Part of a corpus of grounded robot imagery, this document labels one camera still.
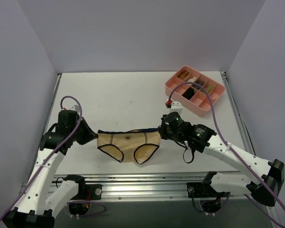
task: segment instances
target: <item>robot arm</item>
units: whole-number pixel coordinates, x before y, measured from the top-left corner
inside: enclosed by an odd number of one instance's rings
[[[75,129],[78,121],[80,121],[79,127],[72,137],[50,157],[46,164],[43,164],[52,151]],[[67,202],[73,198],[85,199],[88,194],[85,179],[77,175],[65,177],[61,186],[48,199],[47,193],[58,166],[73,142],[83,145],[97,137],[98,135],[89,128],[84,118],[79,119],[76,106],[70,110],[60,111],[58,123],[54,124],[41,138],[40,149],[30,180],[40,166],[43,166],[43,169],[13,209],[3,218],[4,224],[13,228],[42,227],[41,224],[45,225],[44,227],[54,227],[55,217]]]
[[[202,183],[205,189],[217,193],[233,192],[251,195],[263,205],[271,207],[275,205],[274,197],[236,157],[230,147],[237,151],[276,195],[279,194],[284,183],[284,164],[281,161],[258,158],[229,142],[226,146],[214,130],[202,124],[191,125],[183,121],[179,114],[180,103],[173,102],[170,108],[170,113],[163,115],[161,119],[159,132],[162,139],[173,140],[184,144],[193,152],[198,151],[213,156],[240,172],[232,174],[209,172]]]

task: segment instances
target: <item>white table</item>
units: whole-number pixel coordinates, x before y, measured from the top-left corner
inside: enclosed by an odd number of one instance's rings
[[[219,72],[203,72],[223,84]],[[49,126],[57,122],[60,100],[71,95],[83,107],[83,117],[95,132],[128,131],[157,127],[161,116],[168,113],[165,82],[174,72],[63,73],[57,90]],[[74,105],[67,99],[66,108]],[[220,129],[225,138],[244,148],[226,92],[214,105]],[[211,112],[201,118],[184,108],[183,120],[215,129]],[[183,148],[171,141],[161,141],[159,150],[143,165],[119,163],[96,148],[96,140],[84,146],[75,143],[67,152],[56,175],[66,174],[157,174],[234,171],[232,167],[208,155],[195,153],[195,160],[186,164]]]

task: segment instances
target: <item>gray wall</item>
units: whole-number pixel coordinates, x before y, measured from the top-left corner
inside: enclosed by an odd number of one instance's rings
[[[227,70],[264,0],[18,0],[58,72]]]
[[[16,0],[0,0],[0,215],[32,168],[57,75]]]
[[[256,154],[285,163],[285,1],[264,3],[229,79]],[[285,183],[280,197],[285,203]]]

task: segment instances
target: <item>beige underwear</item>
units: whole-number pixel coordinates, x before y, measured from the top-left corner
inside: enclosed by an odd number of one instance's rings
[[[128,132],[98,131],[97,148],[119,162],[148,161],[159,148],[161,136],[158,128]]]

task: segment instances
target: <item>pink organizer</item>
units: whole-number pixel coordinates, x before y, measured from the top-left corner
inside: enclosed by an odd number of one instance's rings
[[[179,71],[176,72],[175,75],[172,76],[167,82],[166,82],[166,95],[169,96],[171,91],[180,83],[187,82],[188,79],[195,78],[196,82],[204,82],[203,87],[207,89],[211,89],[209,91],[209,96],[213,102],[213,104],[216,103],[216,101],[220,98],[220,96],[225,91],[225,87],[221,85],[220,83],[217,83],[216,81],[212,80],[211,78],[208,78],[207,76],[201,74],[197,70],[189,67],[189,66],[183,66]],[[190,100],[183,97],[183,94],[189,89],[193,88],[194,95]],[[196,115],[203,117],[206,115],[206,113],[211,109],[209,100],[204,92],[201,92],[202,89],[196,89],[192,87],[190,84],[182,85],[180,86],[172,95],[172,99],[179,101],[184,107],[188,108],[190,111],[194,112]]]

